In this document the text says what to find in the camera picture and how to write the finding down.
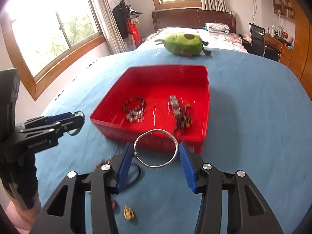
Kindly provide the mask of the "person left hand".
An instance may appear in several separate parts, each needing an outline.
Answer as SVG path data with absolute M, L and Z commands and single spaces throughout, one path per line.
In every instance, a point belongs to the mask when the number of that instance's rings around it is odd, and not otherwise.
M 29 233 L 41 211 L 41 202 L 38 191 L 36 191 L 33 197 L 33 208 L 24 211 L 19 207 L 14 197 L 12 197 L 6 189 L 4 189 L 4 191 L 10 199 L 10 203 L 5 208 L 6 215 L 19 233 Z

